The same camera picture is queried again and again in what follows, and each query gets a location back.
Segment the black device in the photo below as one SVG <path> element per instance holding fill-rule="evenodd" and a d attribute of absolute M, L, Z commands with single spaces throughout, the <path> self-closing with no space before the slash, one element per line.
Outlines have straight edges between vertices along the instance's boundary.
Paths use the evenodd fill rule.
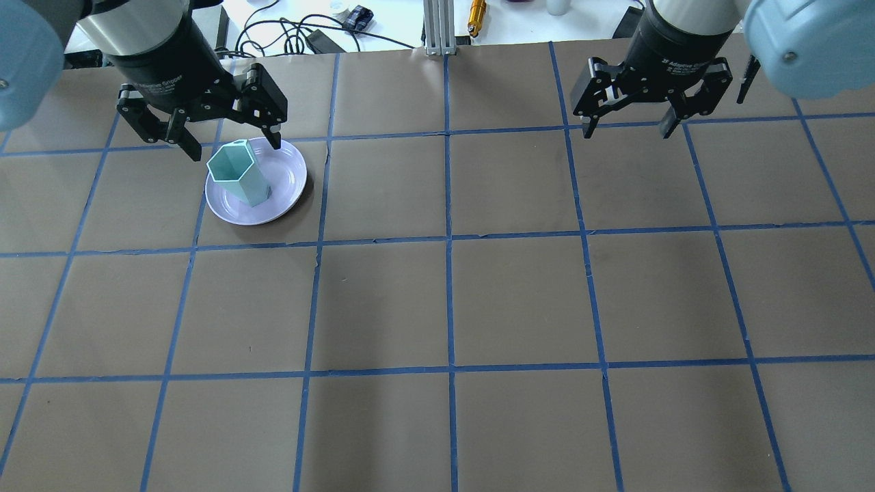
<path fill-rule="evenodd" d="M 626 13 L 623 14 L 623 18 L 619 21 L 617 29 L 613 32 L 612 39 L 625 39 L 634 36 L 643 15 L 643 9 L 628 7 Z"/>
<path fill-rule="evenodd" d="M 372 20 L 374 20 L 373 11 L 361 5 L 356 5 L 353 11 L 349 12 L 349 17 L 343 21 L 343 28 L 347 31 L 364 31 Z"/>
<path fill-rule="evenodd" d="M 307 35 L 307 45 L 316 54 L 347 52 L 319 29 Z"/>
<path fill-rule="evenodd" d="M 716 35 L 682 31 L 647 0 L 626 59 L 610 65 L 590 58 L 571 91 L 574 114 L 589 118 L 584 137 L 592 136 L 602 116 L 633 102 L 670 103 L 659 125 L 664 138 L 692 115 L 709 115 L 732 82 L 728 62 L 716 58 L 730 34 L 732 29 Z M 696 85 L 695 94 L 687 95 Z"/>
<path fill-rule="evenodd" d="M 77 53 L 64 53 L 64 69 L 103 67 L 101 50 L 87 50 Z"/>

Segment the hexagonal cup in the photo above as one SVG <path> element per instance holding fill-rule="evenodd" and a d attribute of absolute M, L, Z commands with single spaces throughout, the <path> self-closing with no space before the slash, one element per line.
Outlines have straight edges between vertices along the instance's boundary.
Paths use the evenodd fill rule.
<path fill-rule="evenodd" d="M 217 185 L 250 207 L 270 197 L 270 183 L 258 168 L 258 159 L 246 139 L 222 145 L 206 167 Z"/>

